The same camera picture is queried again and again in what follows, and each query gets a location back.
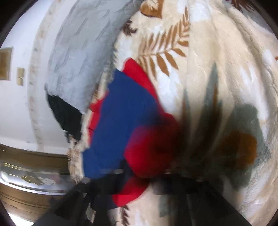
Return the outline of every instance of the light blue cloth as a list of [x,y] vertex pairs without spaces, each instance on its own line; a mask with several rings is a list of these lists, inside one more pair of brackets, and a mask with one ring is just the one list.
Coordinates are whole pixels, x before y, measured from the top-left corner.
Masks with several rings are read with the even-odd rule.
[[87,111],[95,85],[111,61],[113,46],[142,0],[78,0],[56,37],[46,90]]

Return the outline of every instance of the cream blanket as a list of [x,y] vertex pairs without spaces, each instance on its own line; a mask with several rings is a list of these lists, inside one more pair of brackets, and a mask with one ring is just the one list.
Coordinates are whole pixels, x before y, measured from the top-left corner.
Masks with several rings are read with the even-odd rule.
[[[115,67],[135,59],[184,127],[173,170],[211,181],[252,225],[266,225],[278,207],[278,41],[253,5],[145,0],[115,49]],[[150,188],[115,220],[167,225],[162,198]]]

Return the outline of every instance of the fabric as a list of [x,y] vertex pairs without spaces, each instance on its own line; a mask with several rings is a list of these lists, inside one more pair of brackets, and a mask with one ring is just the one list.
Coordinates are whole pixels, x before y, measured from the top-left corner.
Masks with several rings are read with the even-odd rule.
[[102,178],[123,169],[121,162],[126,160],[132,173],[124,170],[129,178],[113,196],[117,206],[124,206],[147,188],[143,178],[162,174],[170,165],[179,125],[163,111],[152,83],[133,59],[127,60],[123,72],[115,71],[108,90],[91,106],[91,146],[83,152],[84,176]]
[[57,96],[48,94],[47,101],[61,128],[67,131],[67,134],[72,135],[76,141],[79,141],[81,138],[82,118],[80,111]]
[[[119,34],[115,67],[135,59],[184,127],[172,171],[210,181],[266,225],[278,208],[278,41],[254,4],[146,0],[128,27],[136,33]],[[146,199],[128,205],[129,224],[163,225],[153,220],[162,198]]]
[[[126,160],[121,161],[120,169],[123,172],[121,174],[110,173],[94,179],[100,192],[106,194],[106,210],[125,206],[130,201],[137,199],[149,185],[150,180],[137,177]],[[91,201],[91,207],[97,210],[100,205],[103,204],[98,195]]]
[[110,70],[113,44],[141,0],[78,0],[56,37],[46,89],[87,112],[100,76]]

